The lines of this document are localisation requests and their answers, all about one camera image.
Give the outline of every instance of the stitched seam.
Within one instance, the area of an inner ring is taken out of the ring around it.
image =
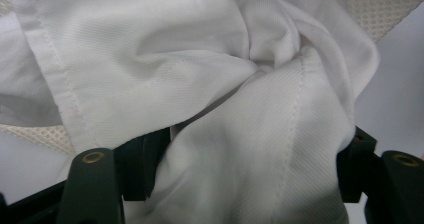
[[[66,83],[66,90],[68,91],[68,92],[70,92],[70,94],[71,94],[71,101],[72,101],[72,103],[73,103],[73,105],[75,106],[75,109],[76,109],[76,112],[77,112],[77,114],[79,115],[79,117],[80,117],[80,120],[81,120],[81,122],[82,122],[82,124],[83,124],[83,128],[84,128],[84,130],[87,132],[87,135],[90,137],[90,138],[92,138],[92,140],[94,141],[94,145],[95,146],[98,146],[98,144],[97,144],[97,140],[96,140],[96,138],[91,134],[91,132],[89,131],[89,129],[87,128],[87,123],[86,123],[86,121],[85,121],[85,118],[84,118],[84,116],[82,115],[82,113],[80,112],[80,110],[79,110],[79,107],[78,107],[78,104],[77,104],[77,102],[76,102],[76,98],[75,98],[75,93],[73,92],[73,89],[72,89],[72,87],[71,87],[71,84],[70,84],[70,81],[69,81],[69,78],[68,78],[68,73],[67,73],[67,71],[66,71],[66,69],[62,66],[62,65],[60,65],[60,58],[59,58],[59,55],[57,54],[57,51],[56,51],[56,49],[54,48],[54,45],[53,45],[53,43],[51,42],[51,40],[50,40],[50,38],[49,38],[49,35],[48,35],[48,33],[47,33],[47,25],[43,22],[43,20],[42,20],[42,17],[41,17],[41,14],[40,14],[40,12],[37,10],[37,8],[36,8],[36,5],[35,5],[35,0],[31,0],[31,2],[32,2],[32,4],[33,4],[33,8],[34,8],[34,11],[35,11],[35,13],[36,13],[36,17],[37,17],[37,21],[40,23],[40,27],[42,28],[42,30],[43,30],[43,36],[44,36],[44,38],[45,38],[45,41],[47,42],[47,44],[48,44],[48,47],[49,47],[49,49],[51,50],[51,52],[52,52],[52,54],[53,54],[53,62],[59,67],[59,69],[61,70],[61,74],[63,75],[63,77],[65,78],[65,83]]]
[[[295,103],[293,105],[293,109],[292,109],[292,114],[291,114],[291,126],[289,129],[289,133],[287,135],[287,143],[288,144],[288,151],[284,152],[282,160],[283,160],[283,168],[280,169],[280,183],[278,185],[278,190],[276,192],[276,199],[274,202],[274,210],[271,216],[271,223],[276,223],[276,216],[278,213],[278,203],[280,202],[283,192],[284,192],[284,187],[286,185],[287,182],[287,178],[285,178],[285,174],[287,173],[287,168],[289,167],[289,164],[291,162],[291,156],[292,156],[292,152],[293,152],[293,142],[294,142],[294,134],[295,134],[295,127],[297,125],[297,117],[298,117],[298,111],[299,111],[299,106],[300,106],[300,99],[302,97],[302,93],[303,93],[303,88],[304,88],[304,82],[305,82],[305,68],[304,68],[304,62],[303,62],[303,57],[301,57],[301,74],[300,74],[300,82],[299,82],[299,86],[297,88],[297,94],[295,97]]]
[[[187,61],[199,61],[199,60],[204,60],[204,59],[208,59],[208,58],[214,58],[214,57],[218,57],[218,56],[220,56],[220,55],[214,54],[214,55],[209,55],[209,56],[205,56],[205,57],[187,58],[187,59],[177,60],[177,61],[174,62],[174,65],[169,66],[164,71],[164,73],[161,74],[161,76],[159,78],[154,79],[151,83],[148,83],[147,85],[146,84],[140,84],[137,87],[133,88],[132,90],[129,90],[129,91],[126,91],[126,92],[123,92],[123,93],[119,93],[119,94],[114,95],[114,96],[104,97],[104,98],[101,98],[101,99],[93,100],[91,102],[88,102],[87,105],[94,105],[94,104],[97,104],[99,102],[103,102],[103,101],[106,101],[106,100],[111,100],[111,99],[115,99],[115,98],[126,97],[126,96],[129,96],[129,95],[133,94],[134,92],[137,92],[137,91],[139,91],[141,89],[146,88],[146,86],[154,85],[155,83],[158,83],[160,80],[162,80],[165,75],[167,75],[169,72],[171,72],[173,69],[175,69],[176,68],[176,65],[175,64],[183,63],[183,62],[187,62]]]

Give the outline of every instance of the stitching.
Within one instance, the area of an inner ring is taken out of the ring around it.
[[[165,75],[167,75],[169,72],[171,72],[173,69],[176,68],[176,65],[175,64],[177,64],[177,63],[183,63],[183,62],[187,62],[187,61],[199,61],[199,60],[208,59],[208,58],[214,58],[214,57],[218,57],[218,56],[220,56],[220,55],[219,54],[213,54],[213,55],[204,56],[204,57],[187,58],[187,59],[177,60],[177,61],[174,62],[174,65],[169,66],[164,71],[164,73],[161,74],[161,76],[159,78],[156,78],[155,80],[152,81],[152,83],[148,83],[147,85],[148,86],[151,86],[151,85],[154,85],[155,83],[158,83],[160,80],[162,80],[164,78]],[[96,103],[99,103],[99,102],[103,102],[103,101],[111,100],[111,99],[115,99],[115,98],[126,97],[126,96],[129,96],[129,95],[133,94],[134,92],[137,92],[137,91],[139,91],[139,90],[141,90],[141,89],[143,89],[145,87],[146,87],[146,84],[140,84],[137,87],[135,87],[135,88],[133,88],[131,90],[128,90],[126,92],[119,93],[117,95],[110,96],[110,97],[104,97],[104,98],[101,98],[101,99],[93,100],[91,102],[88,102],[87,105],[93,105],[93,104],[96,104]]]
[[[77,114],[79,115],[79,117],[80,117],[80,119],[81,119],[81,122],[82,122],[82,124],[83,124],[83,128],[84,128],[84,130],[87,132],[87,135],[90,137],[90,138],[92,138],[92,140],[93,140],[93,142],[94,142],[94,145],[95,146],[98,146],[98,144],[97,144],[97,140],[95,139],[95,137],[93,136],[93,135],[91,135],[91,132],[89,131],[89,129],[87,128],[87,123],[86,123],[86,121],[85,121],[85,117],[84,117],[84,115],[82,115],[82,113],[80,112],[80,110],[79,110],[79,107],[78,107],[78,104],[77,104],[77,102],[76,102],[76,98],[75,98],[75,93],[74,93],[74,91],[73,91],[73,89],[72,89],[72,87],[71,87],[71,84],[70,84],[70,81],[69,81],[69,79],[68,79],[68,73],[67,73],[67,71],[66,71],[66,69],[62,66],[62,65],[60,65],[60,58],[59,58],[59,55],[58,55],[58,53],[57,53],[57,51],[56,51],[56,49],[54,48],[54,45],[53,45],[53,43],[51,42],[51,40],[50,40],[50,38],[49,38],[49,35],[48,35],[48,33],[47,33],[47,25],[43,22],[43,20],[42,20],[42,18],[41,18],[41,14],[39,13],[39,11],[37,10],[37,8],[36,8],[36,5],[35,5],[35,0],[31,0],[31,2],[32,2],[32,5],[33,5],[33,8],[34,8],[34,11],[35,11],[35,13],[36,13],[36,18],[37,18],[37,21],[39,22],[39,24],[40,24],[40,27],[42,28],[42,30],[43,30],[43,36],[44,36],[44,38],[45,38],[45,41],[47,42],[47,44],[48,44],[48,47],[50,48],[50,50],[51,50],[51,52],[52,52],[52,54],[53,54],[53,62],[59,67],[59,69],[62,71],[62,75],[63,75],[63,77],[64,77],[64,79],[65,79],[65,83],[66,83],[66,90],[68,91],[68,92],[70,92],[71,93],[71,101],[72,101],[72,103],[73,103],[73,105],[75,106],[75,110],[76,110],[76,112],[77,112]]]
[[[301,76],[300,76],[300,82],[299,82],[299,86],[297,89],[297,94],[295,97],[295,103],[293,105],[293,109],[292,109],[292,114],[291,114],[291,118],[290,118],[290,129],[289,129],[289,133],[287,135],[287,143],[289,143],[288,145],[288,151],[284,152],[282,160],[283,160],[283,168],[281,168],[280,170],[280,183],[278,185],[278,190],[276,192],[276,199],[274,202],[274,210],[272,212],[272,216],[271,216],[271,223],[275,223],[276,222],[276,215],[278,213],[278,203],[279,200],[281,200],[282,198],[282,194],[284,191],[284,186],[287,182],[287,178],[284,178],[285,174],[287,173],[287,168],[289,163],[291,162],[291,155],[292,155],[292,146],[293,146],[293,142],[294,142],[294,134],[295,134],[295,127],[297,125],[297,113],[299,111],[299,106],[300,106],[300,99],[302,97],[302,93],[303,93],[303,88],[304,88],[304,82],[305,82],[305,67],[304,67],[304,61],[303,61],[303,56],[300,58],[301,60]]]

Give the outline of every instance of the metal grommet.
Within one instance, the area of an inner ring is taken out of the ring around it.
[[[402,163],[405,166],[410,166],[410,167],[417,167],[420,165],[419,162],[417,162],[415,159],[406,156],[406,155],[402,155],[402,154],[396,154],[393,156],[393,159],[399,163]]]
[[[90,152],[82,158],[82,162],[88,164],[94,163],[100,161],[104,156],[105,154],[103,152]]]

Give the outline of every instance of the white garment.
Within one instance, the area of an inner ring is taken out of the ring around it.
[[[190,120],[130,222],[347,222],[335,157],[378,55],[337,0],[12,2],[77,152]]]

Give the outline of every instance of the crumpled cloth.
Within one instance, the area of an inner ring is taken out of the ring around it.
[[[347,222],[335,157],[379,57],[341,0],[12,3],[76,153],[179,131],[128,222]]]

